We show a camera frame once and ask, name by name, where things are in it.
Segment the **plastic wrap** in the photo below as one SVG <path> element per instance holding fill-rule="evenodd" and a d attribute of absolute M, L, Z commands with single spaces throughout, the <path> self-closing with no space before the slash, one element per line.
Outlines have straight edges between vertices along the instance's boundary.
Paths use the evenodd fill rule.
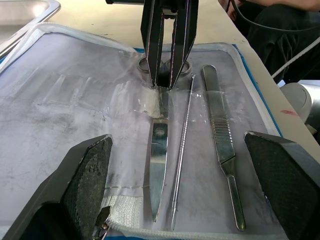
<path fill-rule="evenodd" d="M 159 104 L 158 89 L 150 88 L 148 74 L 137 68 L 142 55 L 107 46 L 100 43 L 101 39 L 93 41 L 89 37 L 92 41 L 88 42 L 66 33 L 42 35 L 24 51 L 18 50 L 19 58 L 12 54 L 0 66 L 0 176 L 5 176 L 0 183 L 1 196 L 5 196 L 0 197 L 0 221 L 12 223 L 72 146 L 111 134 L 113 146 L 105 191 L 105 200 L 113 205 L 110 219 L 128 228 L 128 235 L 143 236 L 131 228 L 165 231 L 164 235 L 170 235 L 174 172 L 191 76 L 181 77 L 176 88 L 168 93 L 167 172 L 163 204 L 158 220 L 153 222 L 149 197 L 150 128 L 152 118 L 161 116 L 163 105 Z M 240 74 L 237 61 L 223 50 L 232 46 L 222 46 L 219 50 L 190 53 L 196 76 L 175 232 L 181 236 L 182 232 L 191 232 L 193 238 L 207 233 L 209 239 L 215 239 L 217 234 L 226 234 L 230 239 L 282 236 L 282 228 L 260 190 L 243 140 L 245 131 L 276 130 L 265 117 L 268 112 L 254 88 L 245 83 L 246 76 Z M 166 54 L 164 62 L 169 59 Z M 204 97 L 211 94 L 204 93 L 204 64 L 215 65 L 225 98 L 247 221 L 242 235 L 236 230 L 227 180 L 217 161 Z"/>

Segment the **white table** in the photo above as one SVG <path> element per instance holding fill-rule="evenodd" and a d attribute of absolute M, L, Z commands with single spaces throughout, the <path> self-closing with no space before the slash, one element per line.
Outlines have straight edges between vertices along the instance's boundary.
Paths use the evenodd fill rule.
<path fill-rule="evenodd" d="M 59 1 L 61 10 L 52 17 L 52 22 L 108 37 L 132 47 L 142 48 L 140 33 L 142 6 L 107 5 L 105 0 Z M 172 30 L 173 21 L 167 20 L 164 29 L 164 43 L 171 42 Z M 320 163 L 319 145 L 298 116 L 281 112 L 295 111 L 247 40 L 236 29 L 217 0 L 199 0 L 195 43 L 219 42 L 238 46 L 283 136 L 301 144 Z"/>

